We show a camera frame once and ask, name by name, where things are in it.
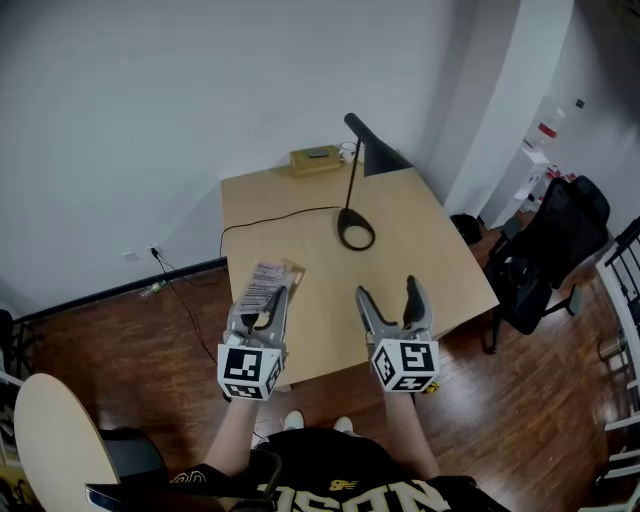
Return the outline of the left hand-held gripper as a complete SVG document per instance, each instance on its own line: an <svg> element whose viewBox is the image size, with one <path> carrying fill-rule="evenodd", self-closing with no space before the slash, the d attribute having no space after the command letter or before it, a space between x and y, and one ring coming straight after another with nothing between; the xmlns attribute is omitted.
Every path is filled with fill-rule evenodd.
<svg viewBox="0 0 640 512"><path fill-rule="evenodd" d="M217 379L226 396L269 399L287 357L284 338L288 303L289 290L280 286L267 303L267 322L256 327L258 313L230 311L224 342L218 345Z"/></svg>

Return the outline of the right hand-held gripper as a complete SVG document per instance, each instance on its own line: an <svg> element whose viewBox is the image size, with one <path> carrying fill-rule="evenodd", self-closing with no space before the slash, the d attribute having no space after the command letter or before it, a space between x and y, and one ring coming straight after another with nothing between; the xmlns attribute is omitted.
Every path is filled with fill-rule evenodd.
<svg viewBox="0 0 640 512"><path fill-rule="evenodd" d="M370 293L356 290L356 304L367 333L369 361L387 393L423 393L440 374L439 343L431 338L434 313L427 292L407 277L403 331L380 313Z"/></svg>

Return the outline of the small clear packet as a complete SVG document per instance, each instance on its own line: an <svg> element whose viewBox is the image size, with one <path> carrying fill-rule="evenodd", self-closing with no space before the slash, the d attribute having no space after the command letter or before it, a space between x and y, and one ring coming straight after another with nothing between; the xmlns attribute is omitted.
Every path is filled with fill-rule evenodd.
<svg viewBox="0 0 640 512"><path fill-rule="evenodd" d="M257 263L247 286L236 305L240 314L263 314L269 312L276 302L280 287L287 289L292 299L306 270L292 261L280 263Z"/></svg>

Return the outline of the person's right forearm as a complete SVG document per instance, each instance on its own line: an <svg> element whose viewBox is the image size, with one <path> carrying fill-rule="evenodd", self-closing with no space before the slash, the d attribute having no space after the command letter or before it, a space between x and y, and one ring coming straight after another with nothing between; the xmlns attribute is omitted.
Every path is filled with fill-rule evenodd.
<svg viewBox="0 0 640 512"><path fill-rule="evenodd" d="M423 480L440 475L440 468L422 429L409 393L384 394L390 435L389 453L393 459Z"/></svg>

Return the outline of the person's left forearm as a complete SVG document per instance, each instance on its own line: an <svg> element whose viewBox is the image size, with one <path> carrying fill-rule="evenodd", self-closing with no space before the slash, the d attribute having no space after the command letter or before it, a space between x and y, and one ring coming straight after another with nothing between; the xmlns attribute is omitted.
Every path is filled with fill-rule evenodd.
<svg viewBox="0 0 640 512"><path fill-rule="evenodd" d="M204 463L227 476L244 472L250 462L259 402L234 398L204 458Z"/></svg>

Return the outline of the square wooden table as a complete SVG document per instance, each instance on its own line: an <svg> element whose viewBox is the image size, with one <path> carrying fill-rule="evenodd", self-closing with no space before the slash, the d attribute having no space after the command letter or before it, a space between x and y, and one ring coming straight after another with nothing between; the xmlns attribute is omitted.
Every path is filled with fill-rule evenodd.
<svg viewBox="0 0 640 512"><path fill-rule="evenodd" d="M366 251L344 247L337 218L351 170L296 177L282 167L221 184L223 252L233 295L242 294L257 263L289 260L306 270L288 310L280 386L366 361L355 301L359 286L385 319L398 321L406 279L415 276L434 311L434 338L497 304L470 248L414 169L365 177L356 168L350 207L371 224L376 240ZM346 238L358 247L369 242L362 228L350 228Z"/></svg>

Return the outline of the black backpack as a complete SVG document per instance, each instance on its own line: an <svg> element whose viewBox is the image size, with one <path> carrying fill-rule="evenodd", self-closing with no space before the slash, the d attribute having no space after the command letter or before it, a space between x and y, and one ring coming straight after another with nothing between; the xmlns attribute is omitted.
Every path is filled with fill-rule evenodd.
<svg viewBox="0 0 640 512"><path fill-rule="evenodd" d="M468 246L480 242L483 238L478 220L468 214L456 214L450 217L451 222Z"/></svg>

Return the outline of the black desk lamp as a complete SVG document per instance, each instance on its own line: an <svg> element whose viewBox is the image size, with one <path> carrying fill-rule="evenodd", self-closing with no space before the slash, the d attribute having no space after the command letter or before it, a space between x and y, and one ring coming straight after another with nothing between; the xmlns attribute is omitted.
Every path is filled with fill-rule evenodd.
<svg viewBox="0 0 640 512"><path fill-rule="evenodd" d="M344 122L356 135L357 142L346 202L344 207L340 209L337 218L337 234L344 247L352 251L361 252L368 250L376 240L376 233L371 224L350 207L361 146L365 148L363 170L365 177L412 168L413 164L382 141L355 113L346 114ZM369 242L360 247L352 245L346 238L346 233L350 228L364 229L369 234Z"/></svg>

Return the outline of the person's black jersey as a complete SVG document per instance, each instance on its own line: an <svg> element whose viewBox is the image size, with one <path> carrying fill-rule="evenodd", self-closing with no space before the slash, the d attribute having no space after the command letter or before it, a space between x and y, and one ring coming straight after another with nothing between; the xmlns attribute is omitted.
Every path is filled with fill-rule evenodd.
<svg viewBox="0 0 640 512"><path fill-rule="evenodd" d="M267 499L275 512L509 512L471 477L422 479L378 443L329 428L269 436L237 476L199 464L172 484L195 495Z"/></svg>

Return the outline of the yellow wooden box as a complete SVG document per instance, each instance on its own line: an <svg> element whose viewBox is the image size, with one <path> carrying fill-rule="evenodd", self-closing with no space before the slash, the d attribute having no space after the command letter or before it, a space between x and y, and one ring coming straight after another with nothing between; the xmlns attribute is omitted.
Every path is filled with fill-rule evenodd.
<svg viewBox="0 0 640 512"><path fill-rule="evenodd" d="M289 153L291 172L296 177L339 170L342 161L335 146L318 146L329 151L326 158L308 158L306 151L310 148L295 150Z"/></svg>

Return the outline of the black mesh office chair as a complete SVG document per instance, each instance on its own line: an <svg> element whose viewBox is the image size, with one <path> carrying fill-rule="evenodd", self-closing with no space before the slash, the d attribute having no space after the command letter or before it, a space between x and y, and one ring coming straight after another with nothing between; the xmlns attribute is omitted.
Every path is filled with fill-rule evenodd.
<svg viewBox="0 0 640 512"><path fill-rule="evenodd" d="M588 177L554 178L528 225L516 217L503 225L484 267L498 299L485 353L496 352L502 321L530 335L545 316L560 310L578 313L582 294L577 286L556 305L548 303L576 267L605 247L609 215L607 199Z"/></svg>

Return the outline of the black round table base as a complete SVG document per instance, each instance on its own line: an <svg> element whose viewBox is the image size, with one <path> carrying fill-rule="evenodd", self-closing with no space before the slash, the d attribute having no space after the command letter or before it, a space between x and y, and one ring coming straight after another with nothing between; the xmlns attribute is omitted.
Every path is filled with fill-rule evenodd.
<svg viewBox="0 0 640 512"><path fill-rule="evenodd" d="M165 461L148 436L139 429L99 430L121 483L162 484L168 481Z"/></svg>

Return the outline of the white water dispenser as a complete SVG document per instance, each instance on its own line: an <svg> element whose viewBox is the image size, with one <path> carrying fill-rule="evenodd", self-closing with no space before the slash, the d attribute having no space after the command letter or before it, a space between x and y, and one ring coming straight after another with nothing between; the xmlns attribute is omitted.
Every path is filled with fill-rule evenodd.
<svg viewBox="0 0 640 512"><path fill-rule="evenodd" d="M514 195L522 213L536 211L539 208L541 197L548 186L547 172L553 169L546 151L557 140L564 118L565 112L562 108L554 107L548 110L524 139L523 150L531 161L531 169Z"/></svg>

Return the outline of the glossy black chair back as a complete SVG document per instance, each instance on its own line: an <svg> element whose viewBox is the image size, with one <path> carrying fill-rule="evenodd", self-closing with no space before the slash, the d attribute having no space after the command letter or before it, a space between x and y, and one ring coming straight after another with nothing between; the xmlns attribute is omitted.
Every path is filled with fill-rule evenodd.
<svg viewBox="0 0 640 512"><path fill-rule="evenodd" d="M106 512L277 512L273 499L234 487L86 484L85 493Z"/></svg>

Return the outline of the black metal railing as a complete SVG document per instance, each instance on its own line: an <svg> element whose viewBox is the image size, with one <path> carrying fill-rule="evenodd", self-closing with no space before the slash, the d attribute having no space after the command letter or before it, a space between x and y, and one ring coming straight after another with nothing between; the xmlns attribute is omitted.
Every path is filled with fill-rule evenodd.
<svg viewBox="0 0 640 512"><path fill-rule="evenodd" d="M636 327L640 328L640 216L614 238L605 266L614 274Z"/></svg>

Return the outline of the round wooden table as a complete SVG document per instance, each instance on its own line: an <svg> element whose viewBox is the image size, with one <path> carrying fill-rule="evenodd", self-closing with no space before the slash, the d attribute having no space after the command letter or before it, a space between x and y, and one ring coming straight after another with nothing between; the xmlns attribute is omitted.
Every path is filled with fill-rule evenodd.
<svg viewBox="0 0 640 512"><path fill-rule="evenodd" d="M20 387L14 413L21 465L45 512L105 512L87 498L88 484L117 484L97 428L75 394L48 374Z"/></svg>

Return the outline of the black swivel chair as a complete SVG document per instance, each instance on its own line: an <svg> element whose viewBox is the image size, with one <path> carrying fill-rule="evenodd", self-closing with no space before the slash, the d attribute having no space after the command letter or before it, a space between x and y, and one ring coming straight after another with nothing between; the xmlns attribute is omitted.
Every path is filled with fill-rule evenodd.
<svg viewBox="0 0 640 512"><path fill-rule="evenodd" d="M28 324L16 324L9 311L0 309L0 367L21 378L23 372L34 373L29 354L44 337Z"/></svg>

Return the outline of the row of white desks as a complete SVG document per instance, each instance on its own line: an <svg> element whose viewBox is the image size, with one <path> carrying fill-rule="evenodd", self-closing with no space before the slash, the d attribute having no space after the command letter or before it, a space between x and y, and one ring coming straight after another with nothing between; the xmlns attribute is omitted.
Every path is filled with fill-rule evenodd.
<svg viewBox="0 0 640 512"><path fill-rule="evenodd" d="M622 416L604 427L612 445L605 466L594 481L598 490L640 486L640 377L631 369L625 372L625 378Z"/></svg>

